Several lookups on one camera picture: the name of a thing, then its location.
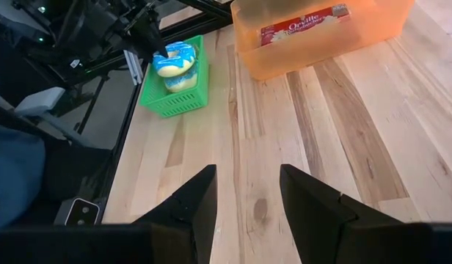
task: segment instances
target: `orville popcorn box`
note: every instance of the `orville popcorn box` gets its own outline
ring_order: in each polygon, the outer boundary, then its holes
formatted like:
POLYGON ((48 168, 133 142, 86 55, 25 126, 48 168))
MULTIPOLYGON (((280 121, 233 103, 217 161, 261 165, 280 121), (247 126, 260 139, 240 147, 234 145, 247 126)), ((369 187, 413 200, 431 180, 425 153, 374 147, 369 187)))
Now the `orville popcorn box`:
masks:
POLYGON ((267 45, 278 40, 282 40, 287 36, 303 32, 320 23, 334 23, 338 19, 348 17, 349 10, 346 4, 338 4, 317 12, 303 15, 299 18, 293 18, 289 21, 276 23, 275 25, 267 26, 261 29, 260 44, 267 45))

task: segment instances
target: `blue fabric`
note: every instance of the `blue fabric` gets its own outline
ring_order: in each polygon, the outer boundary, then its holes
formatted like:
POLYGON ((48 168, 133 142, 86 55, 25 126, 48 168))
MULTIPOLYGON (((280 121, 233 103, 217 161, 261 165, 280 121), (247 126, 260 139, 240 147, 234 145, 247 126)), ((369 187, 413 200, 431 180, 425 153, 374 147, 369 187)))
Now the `blue fabric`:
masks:
POLYGON ((44 164, 42 139, 0 127, 0 227, 17 219, 35 199, 44 164))

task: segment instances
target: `wood grain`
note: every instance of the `wood grain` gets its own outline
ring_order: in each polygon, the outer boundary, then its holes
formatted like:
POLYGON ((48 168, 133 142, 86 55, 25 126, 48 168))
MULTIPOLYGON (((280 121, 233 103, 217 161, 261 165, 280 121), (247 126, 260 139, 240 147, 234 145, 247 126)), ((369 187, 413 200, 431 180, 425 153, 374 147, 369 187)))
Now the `wood grain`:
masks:
POLYGON ((216 164, 211 263, 300 263, 283 163, 402 221, 452 221, 452 0, 418 0, 401 36, 266 81, 232 26, 205 47, 209 105, 165 120, 135 108, 103 222, 133 221, 216 164))

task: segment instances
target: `green basket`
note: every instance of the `green basket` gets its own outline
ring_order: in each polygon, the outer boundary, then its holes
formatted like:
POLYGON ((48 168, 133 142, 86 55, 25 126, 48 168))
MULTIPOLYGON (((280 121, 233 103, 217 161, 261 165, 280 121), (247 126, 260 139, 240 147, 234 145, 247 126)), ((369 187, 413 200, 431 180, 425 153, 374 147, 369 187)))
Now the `green basket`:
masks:
POLYGON ((203 36, 186 40, 185 43, 199 48, 197 54, 197 85, 181 92, 169 92, 164 80, 150 67, 139 104, 148 107, 162 117, 171 117, 208 105, 208 58, 203 45, 203 36))

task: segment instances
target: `donut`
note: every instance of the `donut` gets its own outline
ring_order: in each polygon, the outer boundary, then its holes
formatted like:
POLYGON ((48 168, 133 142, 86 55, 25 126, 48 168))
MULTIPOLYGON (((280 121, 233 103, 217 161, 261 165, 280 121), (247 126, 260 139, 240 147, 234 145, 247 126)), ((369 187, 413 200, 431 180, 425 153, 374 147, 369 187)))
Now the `donut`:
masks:
POLYGON ((158 51, 153 55, 153 66, 161 77, 173 77, 185 73, 195 62, 195 49, 192 45, 177 41, 166 46, 169 58, 158 51))
POLYGON ((180 76, 174 76, 164 79, 164 84, 170 92, 180 92, 197 85, 198 63, 190 67, 186 73, 180 76))

